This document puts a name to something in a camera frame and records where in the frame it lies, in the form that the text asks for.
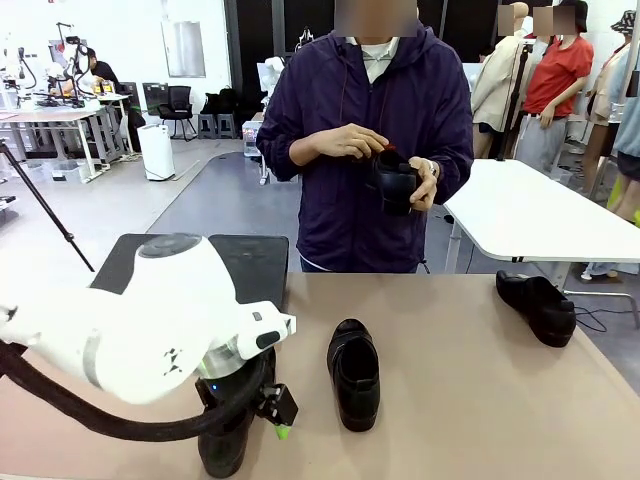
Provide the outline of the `white air purifier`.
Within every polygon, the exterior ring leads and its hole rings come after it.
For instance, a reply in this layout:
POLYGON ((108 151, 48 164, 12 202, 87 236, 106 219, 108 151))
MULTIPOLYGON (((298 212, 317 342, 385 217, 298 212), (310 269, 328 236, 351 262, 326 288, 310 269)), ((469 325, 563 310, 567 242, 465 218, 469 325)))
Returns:
POLYGON ((143 166, 149 181, 166 181, 175 176, 173 152, 168 127, 145 125, 137 129, 143 166))

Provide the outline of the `black office chair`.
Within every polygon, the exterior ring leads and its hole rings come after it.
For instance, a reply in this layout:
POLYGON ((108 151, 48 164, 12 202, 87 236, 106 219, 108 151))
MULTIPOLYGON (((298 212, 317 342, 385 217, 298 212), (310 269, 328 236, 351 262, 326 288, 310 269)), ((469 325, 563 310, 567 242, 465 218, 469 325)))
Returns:
POLYGON ((190 94, 190 86, 169 86, 167 101, 157 108, 162 123, 167 120, 174 121, 174 134, 171 139, 176 138, 178 127, 181 127, 183 139, 186 142, 197 137, 197 131, 192 124, 193 105, 190 101, 190 94))

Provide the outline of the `mannequin in beige jacket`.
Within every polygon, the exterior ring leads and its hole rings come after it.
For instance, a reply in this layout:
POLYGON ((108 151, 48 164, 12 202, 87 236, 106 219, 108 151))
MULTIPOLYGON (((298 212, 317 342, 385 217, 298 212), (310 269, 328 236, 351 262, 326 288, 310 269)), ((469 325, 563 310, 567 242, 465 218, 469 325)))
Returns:
POLYGON ((529 15, 528 5, 514 2, 506 8, 507 35, 483 61, 471 96, 476 159, 488 158, 493 141, 504 133, 514 78, 517 76, 520 43, 527 35, 523 23, 529 15))

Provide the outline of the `black tripod pole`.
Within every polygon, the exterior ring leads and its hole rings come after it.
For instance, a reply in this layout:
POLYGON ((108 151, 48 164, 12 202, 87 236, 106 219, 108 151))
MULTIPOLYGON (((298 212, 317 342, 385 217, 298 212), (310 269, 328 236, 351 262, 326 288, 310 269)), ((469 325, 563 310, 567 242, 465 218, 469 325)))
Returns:
POLYGON ((503 132, 502 141, 496 156, 497 161, 504 161, 507 150, 508 135, 512 128, 513 120, 516 117, 516 107, 518 106, 518 100, 520 97, 521 84, 524 77, 525 67, 528 61, 529 54, 533 51, 534 40, 524 39, 521 43, 522 49, 519 57, 519 65, 517 75, 515 78, 513 90, 510 96, 509 108, 507 110, 507 117, 505 120, 505 128, 503 132))

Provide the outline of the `seated person in black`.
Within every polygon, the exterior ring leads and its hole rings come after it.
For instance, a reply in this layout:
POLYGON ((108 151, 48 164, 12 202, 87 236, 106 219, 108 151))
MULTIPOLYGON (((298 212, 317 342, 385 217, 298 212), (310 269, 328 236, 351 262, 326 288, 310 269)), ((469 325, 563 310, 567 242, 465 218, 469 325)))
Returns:
MULTIPOLYGON (((127 94, 127 89, 118 80, 111 66, 106 62, 98 60, 94 49, 88 47, 87 55, 90 71, 98 82, 110 81, 114 84, 114 91, 116 94, 127 94)), ((131 109, 131 103, 128 99, 123 100, 123 107, 127 114, 127 128, 130 135, 131 147, 134 152, 140 152, 141 148, 137 128, 144 125, 144 120, 136 111, 131 109)))

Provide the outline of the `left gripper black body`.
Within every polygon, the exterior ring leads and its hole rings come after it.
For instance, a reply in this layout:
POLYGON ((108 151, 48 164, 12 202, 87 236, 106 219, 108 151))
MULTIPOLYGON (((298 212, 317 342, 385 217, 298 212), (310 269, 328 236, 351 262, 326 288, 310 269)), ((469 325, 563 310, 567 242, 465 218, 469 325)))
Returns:
POLYGON ((196 392, 203 412, 195 423, 226 423, 248 409, 271 423, 280 422, 280 385, 275 382, 276 351, 267 349, 239 370, 218 379, 199 378, 196 392))

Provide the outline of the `mannequin with bucket hat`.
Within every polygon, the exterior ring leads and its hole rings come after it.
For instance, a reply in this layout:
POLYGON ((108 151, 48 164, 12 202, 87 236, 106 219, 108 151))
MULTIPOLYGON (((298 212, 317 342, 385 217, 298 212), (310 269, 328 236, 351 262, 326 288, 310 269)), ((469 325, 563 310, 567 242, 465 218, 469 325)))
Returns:
POLYGON ((631 48, 636 19, 635 10, 627 10, 622 17, 611 26, 611 29, 624 37, 624 43, 615 49, 603 64, 593 87, 587 96, 587 118, 592 124, 589 142, 582 160, 584 173, 584 193, 587 196, 596 184, 598 165, 601 157, 608 157, 612 150, 613 130, 609 127, 609 118, 613 100, 614 77, 617 69, 623 65, 631 48))

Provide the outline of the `person's left hand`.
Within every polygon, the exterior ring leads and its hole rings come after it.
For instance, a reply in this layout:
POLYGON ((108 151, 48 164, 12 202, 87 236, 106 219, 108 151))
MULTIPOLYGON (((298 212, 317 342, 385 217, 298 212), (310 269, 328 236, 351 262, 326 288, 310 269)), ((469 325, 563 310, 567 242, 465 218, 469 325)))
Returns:
POLYGON ((438 178, 431 175, 426 158, 411 157, 409 165, 415 169, 421 179, 420 185, 410 197, 411 207, 415 211, 428 211, 434 204, 438 178))

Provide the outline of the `person's right hand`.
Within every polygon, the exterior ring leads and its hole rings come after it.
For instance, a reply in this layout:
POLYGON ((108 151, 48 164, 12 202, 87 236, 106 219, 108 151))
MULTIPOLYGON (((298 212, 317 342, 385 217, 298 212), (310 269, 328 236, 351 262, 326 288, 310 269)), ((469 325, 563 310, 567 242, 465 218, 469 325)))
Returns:
POLYGON ((368 128, 348 124, 314 133, 311 143, 321 155, 362 159, 382 152, 389 145, 389 140, 368 128))

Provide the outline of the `black metal shoe stand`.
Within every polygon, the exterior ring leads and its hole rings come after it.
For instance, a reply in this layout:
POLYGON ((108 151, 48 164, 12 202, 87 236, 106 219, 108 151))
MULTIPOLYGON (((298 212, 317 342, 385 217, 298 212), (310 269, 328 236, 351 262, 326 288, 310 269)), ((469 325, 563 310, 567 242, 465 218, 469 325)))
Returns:
POLYGON ((285 236, 216 234, 209 241, 229 271, 239 303, 270 301, 283 310, 289 260, 285 236))
POLYGON ((120 236, 89 287, 122 294, 132 278, 137 249, 154 237, 154 234, 120 236))

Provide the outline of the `figure in red t-shirt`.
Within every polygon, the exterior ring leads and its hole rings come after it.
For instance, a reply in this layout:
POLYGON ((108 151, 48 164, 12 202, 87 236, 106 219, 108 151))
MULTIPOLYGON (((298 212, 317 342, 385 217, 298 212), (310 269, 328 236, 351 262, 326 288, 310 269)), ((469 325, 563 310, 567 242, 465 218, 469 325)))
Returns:
POLYGON ((594 60, 594 47, 583 37, 587 2, 561 0, 552 11, 554 36, 531 77, 514 153, 540 172, 552 170, 576 96, 586 85, 594 60))

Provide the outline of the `person in purple jacket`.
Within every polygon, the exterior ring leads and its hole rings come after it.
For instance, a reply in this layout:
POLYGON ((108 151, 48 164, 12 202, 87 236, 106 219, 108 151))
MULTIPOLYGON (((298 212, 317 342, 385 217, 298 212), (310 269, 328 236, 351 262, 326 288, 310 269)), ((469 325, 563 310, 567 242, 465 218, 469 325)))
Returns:
MULTIPOLYGON (((423 25, 378 44, 333 32, 303 46, 284 68, 264 122, 295 138, 356 124, 386 137, 408 161, 472 144, 461 61, 423 25)), ((428 211, 382 211, 366 185, 375 156, 319 154, 294 176, 302 183, 297 249, 305 270, 413 273, 423 261, 428 211)))

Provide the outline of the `clear storage bin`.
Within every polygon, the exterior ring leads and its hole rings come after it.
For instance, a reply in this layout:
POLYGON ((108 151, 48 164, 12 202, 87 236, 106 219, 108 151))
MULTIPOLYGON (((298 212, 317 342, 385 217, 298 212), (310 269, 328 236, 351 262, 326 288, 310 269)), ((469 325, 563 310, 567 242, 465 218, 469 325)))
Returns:
POLYGON ((56 161, 50 163, 50 175, 54 182, 81 183, 83 179, 83 165, 74 160, 56 161))

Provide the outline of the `black leather loafer shoe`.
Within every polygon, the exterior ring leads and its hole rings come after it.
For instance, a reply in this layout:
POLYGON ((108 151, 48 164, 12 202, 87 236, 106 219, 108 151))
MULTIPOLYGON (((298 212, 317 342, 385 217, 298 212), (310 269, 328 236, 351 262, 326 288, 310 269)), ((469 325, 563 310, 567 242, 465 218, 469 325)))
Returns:
POLYGON ((216 430, 198 437, 198 451, 206 473, 215 479, 226 479, 241 467, 254 413, 243 410, 216 430))
POLYGON ((379 198, 382 211, 400 217, 411 213, 411 195, 421 185, 417 169, 395 149, 385 149, 371 159, 366 185, 379 198))
POLYGON ((577 324, 575 306, 547 278, 499 270, 495 281, 500 298, 524 317, 540 342, 567 346, 577 324))
POLYGON ((352 432, 370 430, 376 421, 381 384, 373 339, 357 319, 340 322, 329 342, 327 368, 340 419, 352 432))

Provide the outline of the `person's left forearm purple sleeve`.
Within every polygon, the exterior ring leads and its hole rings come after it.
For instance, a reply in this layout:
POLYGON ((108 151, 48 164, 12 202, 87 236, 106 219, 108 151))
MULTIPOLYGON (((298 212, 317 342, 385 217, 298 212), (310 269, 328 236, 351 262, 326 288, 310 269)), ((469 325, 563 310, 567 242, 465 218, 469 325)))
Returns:
POLYGON ((472 144, 446 145, 434 150, 429 159, 439 168, 434 203, 444 205, 470 178, 474 161, 472 144))

